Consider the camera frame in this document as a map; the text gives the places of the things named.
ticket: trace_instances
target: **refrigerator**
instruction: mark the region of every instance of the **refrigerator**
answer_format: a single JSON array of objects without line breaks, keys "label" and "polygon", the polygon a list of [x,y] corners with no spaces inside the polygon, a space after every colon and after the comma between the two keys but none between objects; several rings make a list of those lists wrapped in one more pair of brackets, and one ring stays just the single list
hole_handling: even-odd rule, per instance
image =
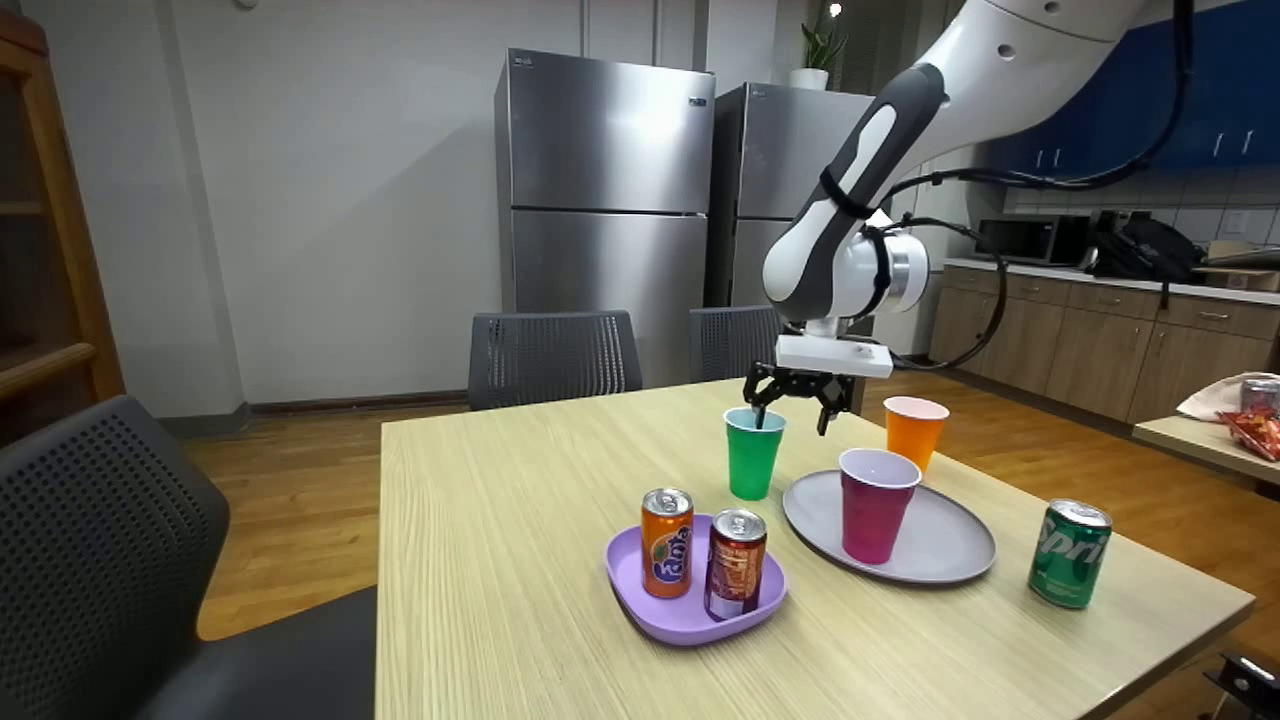
[{"label": "refrigerator", "polygon": [[717,101],[706,303],[769,303],[762,253],[872,96],[740,86]]},{"label": "refrigerator", "polygon": [[502,310],[632,311],[645,383],[691,379],[717,86],[510,49],[496,89]]}]

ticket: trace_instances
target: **purple plate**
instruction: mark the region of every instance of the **purple plate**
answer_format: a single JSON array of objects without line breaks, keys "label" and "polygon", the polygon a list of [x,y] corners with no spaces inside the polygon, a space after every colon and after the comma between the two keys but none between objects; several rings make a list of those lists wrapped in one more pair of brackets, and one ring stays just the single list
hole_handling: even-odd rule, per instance
[{"label": "purple plate", "polygon": [[717,643],[762,626],[774,607],[784,607],[787,578],[773,555],[762,555],[758,607],[742,617],[713,619],[702,612],[706,536],[713,536],[713,515],[696,515],[691,522],[691,584],[679,602],[654,602],[641,589],[641,527],[610,536],[603,551],[607,584],[645,638],[661,643]]}]

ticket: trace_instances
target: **table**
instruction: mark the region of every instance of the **table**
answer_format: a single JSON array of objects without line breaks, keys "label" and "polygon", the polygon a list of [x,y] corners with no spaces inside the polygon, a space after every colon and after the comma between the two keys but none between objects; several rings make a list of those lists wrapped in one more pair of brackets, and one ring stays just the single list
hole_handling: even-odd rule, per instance
[{"label": "table", "polygon": [[[997,570],[959,589],[905,589],[837,570],[752,504],[787,573],[762,628],[664,647],[621,612],[603,545],[654,483],[699,513],[731,504],[719,411],[737,379],[398,421],[381,448],[374,711],[419,718],[1082,718],[1225,634],[1252,603],[1123,536],[1087,612],[1027,589],[1042,499],[937,455],[927,483],[997,536]],[[774,489],[881,444],[869,421],[811,433],[781,401]]]},{"label": "table", "polygon": [[1175,455],[1191,455],[1198,465],[1227,470],[1280,489],[1280,465],[1244,454],[1225,425],[1205,425],[1191,415],[1155,415],[1134,425],[1132,435]]}]

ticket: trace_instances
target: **kitchen cabinet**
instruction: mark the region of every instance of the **kitchen cabinet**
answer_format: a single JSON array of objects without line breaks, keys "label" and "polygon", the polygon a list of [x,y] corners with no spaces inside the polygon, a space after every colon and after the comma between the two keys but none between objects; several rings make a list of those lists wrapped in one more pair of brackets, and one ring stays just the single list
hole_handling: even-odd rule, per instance
[{"label": "kitchen cabinet", "polygon": [[[951,260],[938,281],[932,361],[970,348],[997,310],[997,270]],[[1263,291],[1090,281],[1082,271],[1009,278],[992,343],[959,372],[1064,410],[1134,425],[1172,415],[1194,387],[1276,368],[1280,302]]]},{"label": "kitchen cabinet", "polygon": [[[927,357],[949,366],[968,353],[986,328],[997,310],[997,271],[949,270],[937,289],[937,325],[927,336]],[[992,376],[992,343],[977,353],[965,372]]]},{"label": "kitchen cabinet", "polygon": [[0,14],[0,444],[117,394],[43,32]]},{"label": "kitchen cabinet", "polygon": [[[1004,321],[986,348],[981,348],[965,372],[1025,394],[1042,394],[1047,366],[1055,353],[1055,333],[1064,321],[1069,286],[1009,278]],[[997,310],[997,271],[944,271],[938,286],[938,325],[932,333],[927,357],[955,361],[977,343]]]},{"label": "kitchen cabinet", "polygon": [[1155,321],[1155,291],[1073,286],[1042,397],[1129,421]]},{"label": "kitchen cabinet", "polygon": [[[1280,4],[1194,14],[1194,70],[1185,117],[1152,170],[1280,164]],[[986,164],[1087,175],[1132,159],[1172,113],[1172,26],[1132,29],[1100,74],[1039,129],[986,145]]]},{"label": "kitchen cabinet", "polygon": [[1276,310],[1172,298],[1152,328],[1129,421],[1172,415],[1205,383],[1273,366]]}]

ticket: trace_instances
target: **kitchen counter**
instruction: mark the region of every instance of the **kitchen counter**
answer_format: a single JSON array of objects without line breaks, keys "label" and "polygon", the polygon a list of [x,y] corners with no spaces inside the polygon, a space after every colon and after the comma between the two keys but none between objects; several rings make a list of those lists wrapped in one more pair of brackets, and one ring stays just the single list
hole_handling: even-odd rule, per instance
[{"label": "kitchen counter", "polygon": [[1280,465],[1268,465],[1252,454],[1244,454],[1225,425],[1205,425],[1186,415],[1155,415],[1132,427],[1134,441],[1166,448],[1175,455],[1191,455],[1211,470],[1227,470],[1239,475],[1252,475],[1258,483],[1280,489]]},{"label": "kitchen counter", "polygon": [[[951,257],[944,270],[997,271],[992,260],[965,260],[965,257]],[[1080,270],[1042,270],[1042,265],[1009,265],[1009,278],[1042,278],[1042,281],[1069,281],[1069,286],[1103,286],[1103,289],[1158,291],[1155,281],[1111,281],[1111,278],[1087,278],[1087,271],[1080,271]],[[1280,291],[1244,291],[1244,289],[1216,289],[1216,286],[1166,286],[1166,291],[1172,291],[1172,298],[1207,298],[1207,302],[1280,310]]]}]

